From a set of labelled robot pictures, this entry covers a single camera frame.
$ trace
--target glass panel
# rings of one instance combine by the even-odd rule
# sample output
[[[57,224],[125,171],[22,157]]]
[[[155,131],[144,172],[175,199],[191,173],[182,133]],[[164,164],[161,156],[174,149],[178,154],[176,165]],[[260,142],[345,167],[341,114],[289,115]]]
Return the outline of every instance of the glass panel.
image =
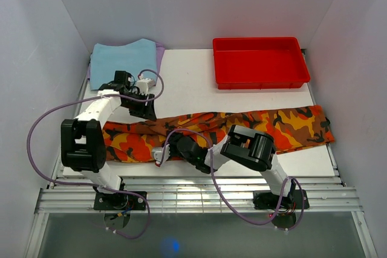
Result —
[[[132,214],[123,231],[135,234],[145,219]],[[93,224],[103,225],[103,215],[50,214],[39,257],[364,257],[351,213],[306,213],[289,233],[234,214],[153,214],[145,235],[132,241]]]

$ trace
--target red tray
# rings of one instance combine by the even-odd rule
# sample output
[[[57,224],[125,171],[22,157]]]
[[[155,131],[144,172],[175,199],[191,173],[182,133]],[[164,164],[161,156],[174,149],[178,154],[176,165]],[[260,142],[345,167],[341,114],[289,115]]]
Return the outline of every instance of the red tray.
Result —
[[[219,89],[300,88],[310,81],[295,37],[213,40]]]

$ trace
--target blue towel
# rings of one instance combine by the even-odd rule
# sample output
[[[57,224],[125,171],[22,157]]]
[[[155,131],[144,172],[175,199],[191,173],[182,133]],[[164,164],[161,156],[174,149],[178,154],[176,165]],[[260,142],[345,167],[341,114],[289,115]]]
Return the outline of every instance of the blue towel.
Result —
[[[157,71],[156,43],[140,39],[121,47],[96,44],[90,60],[90,87],[98,90],[104,83],[114,79],[115,71],[127,71],[135,79],[142,69]],[[156,79],[151,72],[143,73],[145,78]]]

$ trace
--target orange camouflage fabric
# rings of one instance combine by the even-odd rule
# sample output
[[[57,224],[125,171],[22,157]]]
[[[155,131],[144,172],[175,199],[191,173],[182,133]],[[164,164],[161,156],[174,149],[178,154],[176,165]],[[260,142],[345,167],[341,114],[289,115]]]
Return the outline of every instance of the orange camouflage fabric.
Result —
[[[231,125],[241,125],[269,133],[274,137],[277,153],[286,153],[334,142],[329,120],[321,106],[292,109],[250,111],[243,113],[205,112],[161,118],[133,124],[106,122],[103,127],[107,160],[124,163],[153,162],[153,147],[163,145],[166,136],[176,128],[187,128],[220,142]],[[203,137],[189,132],[201,147],[207,147]]]

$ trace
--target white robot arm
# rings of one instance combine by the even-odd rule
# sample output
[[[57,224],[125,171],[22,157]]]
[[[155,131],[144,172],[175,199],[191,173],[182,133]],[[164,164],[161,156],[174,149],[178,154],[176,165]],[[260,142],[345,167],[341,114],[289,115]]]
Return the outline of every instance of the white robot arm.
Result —
[[[179,156],[195,165],[204,172],[210,172],[210,150],[203,149],[197,143],[183,134],[176,134],[173,142],[167,146],[163,160],[161,160],[162,148],[155,148],[152,151],[153,157],[158,166],[166,161],[171,153]],[[223,164],[234,160],[249,169],[258,171],[267,181],[270,191],[276,195],[281,195],[281,187],[287,174],[278,163],[274,139],[271,135],[233,125],[229,133],[218,144],[211,147],[213,152],[213,168],[218,170]],[[285,186],[282,196],[287,197],[291,190],[291,184]]]
[[[140,79],[131,82],[130,73],[116,71],[114,80],[103,84],[98,91],[99,96],[125,95],[137,99],[153,98],[148,94],[151,79]],[[119,190],[122,179],[112,174],[106,163],[106,148],[103,141],[102,128],[113,112],[120,106],[129,109],[131,115],[155,120],[153,101],[139,103],[119,97],[102,97],[92,102],[86,110],[74,119],[62,122],[60,128],[61,157],[64,166],[80,172],[93,183],[98,184],[98,192],[111,194],[105,187]]]

